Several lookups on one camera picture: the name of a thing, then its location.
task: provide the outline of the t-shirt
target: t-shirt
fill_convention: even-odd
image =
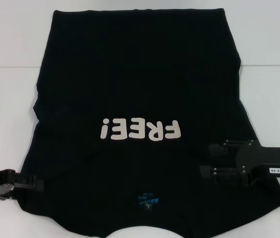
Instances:
[[[16,189],[21,208],[101,238],[132,226],[209,238],[277,208],[276,179],[201,179],[209,144],[257,139],[240,63],[223,9],[55,11],[22,168],[45,191]]]

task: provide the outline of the black t-shirt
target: black t-shirt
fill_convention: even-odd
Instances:
[[[256,139],[239,68],[223,9],[55,11],[22,168],[45,191],[19,191],[21,208],[101,238],[131,226],[209,238],[277,208],[275,179],[200,176],[209,144]]]

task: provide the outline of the label sticker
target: label sticker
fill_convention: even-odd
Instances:
[[[271,174],[280,174],[280,168],[269,168]]]

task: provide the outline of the white table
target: white table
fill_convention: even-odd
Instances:
[[[35,84],[52,14],[62,11],[219,8],[240,57],[241,100],[264,146],[280,147],[280,1],[277,0],[0,0],[0,170],[20,170],[37,119]],[[0,201],[0,237],[75,238],[52,219]],[[176,238],[149,227],[117,231],[110,238]],[[219,238],[280,238],[280,208]]]

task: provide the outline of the white surface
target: white surface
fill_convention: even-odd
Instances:
[[[256,133],[265,146],[280,146],[280,67],[243,67],[241,99]],[[19,171],[37,123],[32,106],[36,100],[38,68],[0,68],[0,170]],[[16,201],[0,201],[0,237],[75,238],[45,217],[23,212]],[[110,238],[176,238],[155,228],[129,228]],[[280,238],[280,208],[219,238]]]
[[[41,66],[56,9],[220,7],[243,64],[280,64],[280,0],[0,0],[0,66]]]
[[[35,83],[52,14],[62,11],[219,8],[244,65],[280,64],[280,0],[0,0],[0,170],[20,170],[37,123]],[[241,99],[264,146],[280,146],[280,66],[243,67]],[[0,237],[78,238],[49,218],[0,201]],[[178,238],[162,229],[135,227],[109,238]],[[280,208],[219,238],[280,238]]]

